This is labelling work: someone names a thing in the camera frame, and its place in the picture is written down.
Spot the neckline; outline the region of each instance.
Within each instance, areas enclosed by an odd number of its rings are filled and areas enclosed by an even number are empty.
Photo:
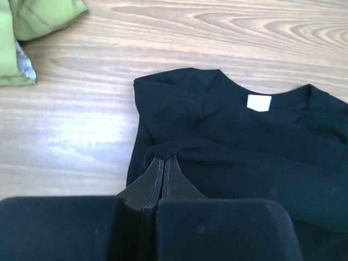
[[[228,78],[221,70],[209,70],[214,77],[208,90],[216,90],[235,102],[246,105],[248,95],[272,96],[270,111],[272,110],[305,110],[328,111],[330,95],[317,89],[311,84],[306,84],[294,90],[278,94],[263,94],[248,90]]]

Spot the black garment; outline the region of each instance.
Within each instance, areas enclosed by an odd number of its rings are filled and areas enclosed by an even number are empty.
[[[117,196],[2,201],[0,235],[4,261],[302,260],[282,206],[208,200],[175,157],[155,157]]]
[[[219,70],[134,81],[139,129],[127,184],[154,155],[176,156],[208,198],[267,198],[293,218],[306,261],[348,260],[348,105],[312,85],[246,107]]]
[[[348,173],[348,105],[312,85],[272,95],[267,112],[220,70],[179,69],[134,81],[139,129],[127,185],[153,145],[202,138]]]

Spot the green cloth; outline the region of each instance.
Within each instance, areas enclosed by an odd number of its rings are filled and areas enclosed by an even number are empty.
[[[82,0],[0,0],[0,85],[35,83],[31,62],[17,40],[63,29],[86,12]]]

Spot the table surface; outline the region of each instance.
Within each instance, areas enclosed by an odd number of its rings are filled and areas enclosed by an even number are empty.
[[[32,86],[0,88],[0,198],[125,187],[133,80],[221,69],[265,94],[311,83],[348,102],[345,0],[85,0],[67,29],[28,42]]]

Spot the wooden table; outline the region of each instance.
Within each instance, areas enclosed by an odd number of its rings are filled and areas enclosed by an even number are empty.
[[[348,102],[348,2],[85,0],[90,13],[24,46],[32,86],[0,88],[0,198],[125,186],[136,77],[222,69],[267,94],[312,83]]]

